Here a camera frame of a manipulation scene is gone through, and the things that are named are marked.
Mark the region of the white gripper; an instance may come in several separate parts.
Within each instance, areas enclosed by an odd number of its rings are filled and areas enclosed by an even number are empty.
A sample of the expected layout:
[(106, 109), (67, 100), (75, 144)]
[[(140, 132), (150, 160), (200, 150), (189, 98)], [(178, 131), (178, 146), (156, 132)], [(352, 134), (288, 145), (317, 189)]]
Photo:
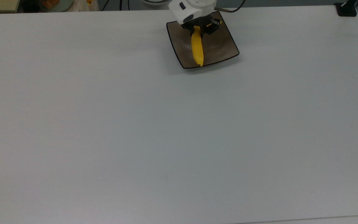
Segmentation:
[(168, 4), (169, 10), (173, 13), (176, 21), (181, 27), (193, 34), (212, 34), (219, 29), (221, 20), (213, 17), (201, 17), (203, 10), (194, 0), (172, 0)]

